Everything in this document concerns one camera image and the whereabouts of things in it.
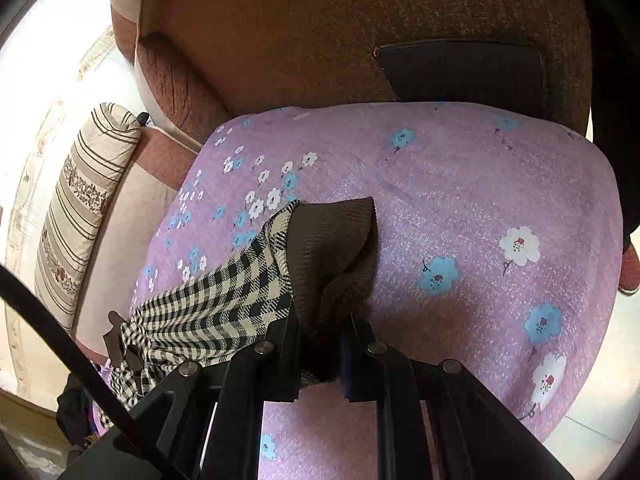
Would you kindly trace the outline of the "person's left hand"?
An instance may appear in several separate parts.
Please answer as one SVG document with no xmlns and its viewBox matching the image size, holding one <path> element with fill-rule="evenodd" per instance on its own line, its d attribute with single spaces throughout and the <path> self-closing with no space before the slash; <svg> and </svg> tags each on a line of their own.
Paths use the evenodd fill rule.
<svg viewBox="0 0 640 480">
<path fill-rule="evenodd" d="M 632 296 L 640 287 L 640 262 L 634 246 L 629 245 L 623 253 L 618 290 L 625 296 Z"/>
</svg>

